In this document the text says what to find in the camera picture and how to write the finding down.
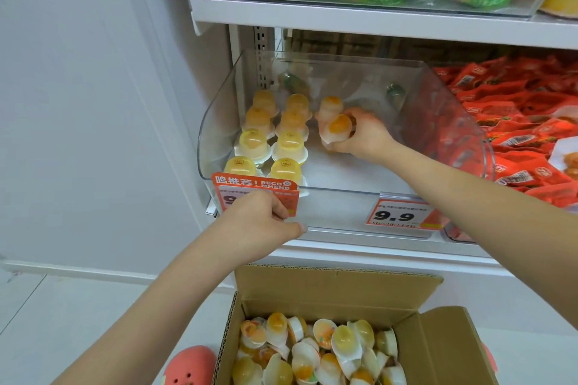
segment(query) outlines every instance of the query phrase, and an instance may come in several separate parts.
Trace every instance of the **left hand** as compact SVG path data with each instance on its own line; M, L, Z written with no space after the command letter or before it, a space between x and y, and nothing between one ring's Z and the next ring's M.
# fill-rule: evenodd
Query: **left hand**
M284 222L287 209L275 195L255 190L235 202L195 241L207 241L231 270L271 254L307 227Z

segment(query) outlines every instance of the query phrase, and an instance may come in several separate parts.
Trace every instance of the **cardboard box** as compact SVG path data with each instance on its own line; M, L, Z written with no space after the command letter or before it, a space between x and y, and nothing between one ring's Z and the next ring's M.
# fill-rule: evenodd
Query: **cardboard box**
M365 319L392 327L408 385L497 385L465 308L419 313L441 277L348 269L247 265L235 271L237 292L217 358L213 385L231 385L239 327L273 312L337 324Z

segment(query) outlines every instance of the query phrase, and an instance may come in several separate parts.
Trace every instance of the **right hand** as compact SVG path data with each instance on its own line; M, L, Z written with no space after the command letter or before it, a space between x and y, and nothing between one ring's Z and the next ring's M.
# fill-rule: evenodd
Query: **right hand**
M367 162L382 164L388 154L399 146L383 122L374 114L358 106L345 110L344 114L355 118L356 132L343 142L330 143L329 149L353 154Z

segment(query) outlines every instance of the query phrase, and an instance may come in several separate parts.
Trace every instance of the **white floor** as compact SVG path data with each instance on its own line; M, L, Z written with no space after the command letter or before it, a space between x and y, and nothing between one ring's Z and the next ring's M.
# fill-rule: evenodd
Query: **white floor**
M145 286L0 270L0 385L25 372L48 385L142 293ZM218 351L231 296L213 293L173 354L193 345ZM478 329L501 385L578 383L578 336ZM160 374L155 385L160 385Z

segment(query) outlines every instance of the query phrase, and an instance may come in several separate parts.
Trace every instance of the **white wall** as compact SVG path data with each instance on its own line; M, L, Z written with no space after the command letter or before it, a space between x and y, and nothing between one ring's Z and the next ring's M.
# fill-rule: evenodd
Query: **white wall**
M202 188L171 90L185 68L151 53L138 3L0 0L5 258L155 274L199 233Z

